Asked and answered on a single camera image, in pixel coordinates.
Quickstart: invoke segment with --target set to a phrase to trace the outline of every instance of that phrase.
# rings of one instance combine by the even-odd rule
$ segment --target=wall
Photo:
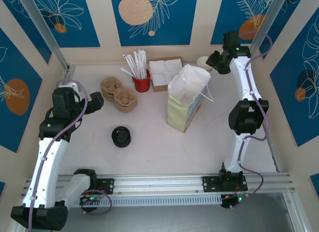
[[[19,205],[25,179],[32,176],[38,152],[38,127],[43,121],[45,112],[51,107],[49,95],[55,87],[55,81],[63,77],[54,57],[47,64],[22,28],[16,22],[4,3],[0,0],[0,28],[20,50],[26,60],[42,78],[42,85],[28,120],[22,141],[17,153],[0,146],[0,181],[5,182],[5,190],[0,201],[0,231],[7,231],[13,220],[11,208]],[[6,133],[1,128],[2,136]]]
[[[190,45],[121,47],[111,0],[86,0],[100,48],[62,48],[71,64],[104,64],[125,62],[123,54],[145,49],[148,58],[181,56],[184,61],[196,61],[210,55],[216,48],[210,45],[221,0],[197,0]]]
[[[260,59],[253,63],[253,72],[257,86],[263,98],[269,100],[270,104],[267,115],[270,122],[271,141],[275,147],[275,155],[278,157],[277,160],[281,170],[290,172],[295,188],[314,227],[314,231],[319,231],[319,199],[310,182],[310,175],[319,172],[319,137],[299,147],[296,145],[270,78],[270,73],[317,10],[319,6],[318,1],[301,0],[276,40],[272,51],[267,55],[265,60]]]
[[[39,44],[19,0],[3,1]],[[220,49],[224,32],[258,29],[272,1],[34,0],[69,64],[125,62],[123,54],[139,48],[148,59],[196,61]],[[242,36],[241,42],[249,44],[253,37]]]

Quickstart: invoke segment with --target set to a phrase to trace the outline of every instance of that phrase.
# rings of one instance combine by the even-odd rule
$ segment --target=paper cup
[[[197,66],[200,67],[200,68],[205,69],[208,72],[211,72],[213,70],[213,68],[206,64],[207,59],[208,59],[208,56],[201,56],[197,60]]]

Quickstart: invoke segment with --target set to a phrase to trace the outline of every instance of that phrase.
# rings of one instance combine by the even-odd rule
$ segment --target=cardboard box
[[[182,62],[180,56],[156,58],[156,59],[151,59],[150,61],[168,61],[168,60],[175,60],[175,59],[180,59],[181,64],[183,65],[183,62]],[[153,92],[167,91],[167,86],[168,86],[168,85],[154,86],[153,80],[152,80]]]
[[[204,94],[206,88],[207,87],[204,87],[201,93]],[[175,97],[168,95],[166,123],[184,133],[188,129],[194,115],[199,110],[203,98],[204,97],[199,94],[193,103],[186,105]]]

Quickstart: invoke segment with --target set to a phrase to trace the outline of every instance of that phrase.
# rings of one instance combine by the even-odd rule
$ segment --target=white paper bag
[[[169,95],[185,105],[190,105],[210,80],[203,68],[186,65],[168,85]]]

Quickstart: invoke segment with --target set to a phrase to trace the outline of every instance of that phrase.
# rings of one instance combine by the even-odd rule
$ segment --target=white robotic arm
[[[237,58],[233,58],[229,64],[230,71],[234,75],[234,78],[235,78],[237,95],[238,95],[239,101],[242,101],[245,99],[248,101],[254,101],[254,98],[252,96],[252,92],[250,91],[250,88],[249,88],[249,83],[248,83],[248,79],[247,79],[246,71],[245,71],[245,66],[249,60],[250,60],[250,58],[248,58],[246,56],[239,56]],[[257,97],[258,100],[262,99],[261,95],[259,94],[259,92],[257,90],[256,84],[255,84],[254,76],[253,76],[253,73],[251,70],[251,65],[248,66],[248,74],[249,74],[249,78],[250,78],[250,81],[252,84],[253,93],[255,94],[255,96]],[[225,169],[227,171],[231,171],[231,172],[240,172],[241,171],[241,168],[239,167],[239,165],[237,163],[238,153],[239,153],[242,141],[244,140],[244,138],[246,136],[249,136],[249,135],[250,135],[250,133],[241,133],[240,135],[237,135],[236,132],[233,131],[231,150],[230,150],[230,152],[229,152],[229,154],[224,162]],[[250,142],[250,138],[246,139],[246,143],[244,145],[243,152],[241,155],[242,161],[245,157],[249,142]]]
[[[88,189],[96,189],[97,178],[94,170],[79,169],[71,181],[56,193],[56,182],[64,152],[69,144],[71,134],[78,127],[69,126],[79,118],[84,108],[84,100],[80,101],[78,87],[75,83],[59,86],[52,94],[53,107],[46,113],[40,125],[39,152],[33,172],[30,187],[21,206],[13,207],[11,218],[28,228],[29,212],[34,201],[32,213],[32,227],[40,230],[61,230],[67,219],[68,210],[79,196]],[[92,100],[88,102],[84,114],[90,114],[101,109],[104,104],[100,92],[92,93]],[[53,138],[60,135],[49,148]]]
[[[211,54],[206,64],[214,67],[219,74],[233,73],[239,101],[228,117],[229,127],[233,130],[231,150],[222,164],[218,177],[203,177],[205,192],[235,191],[238,186],[241,190],[248,190],[239,163],[243,164],[250,141],[247,136],[253,135],[264,120],[255,100],[265,113],[269,108],[268,101],[263,100],[257,90],[251,65],[248,65],[251,57],[249,47],[240,45],[238,32],[224,34],[223,49],[222,53],[215,51]]]

